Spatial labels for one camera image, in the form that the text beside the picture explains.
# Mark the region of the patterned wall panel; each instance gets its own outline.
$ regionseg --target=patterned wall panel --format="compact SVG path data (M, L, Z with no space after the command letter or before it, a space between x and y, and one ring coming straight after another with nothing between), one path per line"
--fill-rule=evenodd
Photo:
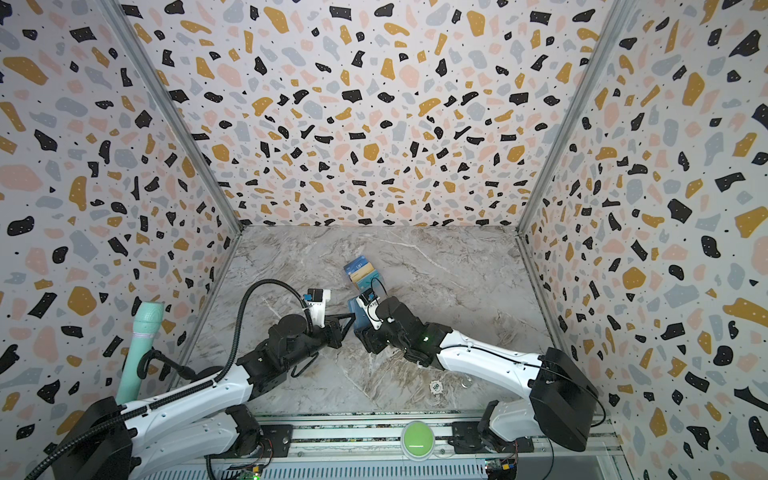
M642 2L525 240L635 478L768 478L768 2Z
M0 2L0 478L116 393L140 301L178 356L234 238L93 8Z
M245 223L516 224L603 0L126 0Z

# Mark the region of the mint green microphone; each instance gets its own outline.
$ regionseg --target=mint green microphone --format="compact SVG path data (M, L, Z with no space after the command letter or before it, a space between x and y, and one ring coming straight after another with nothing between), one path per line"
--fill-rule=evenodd
M134 317L134 335L131 339L131 348L123 367L123 376L118 387L118 396L115 399L118 405L132 402L139 396L141 379L136 373L139 360L152 348L152 341L160 324L163 322L165 303L143 302Z

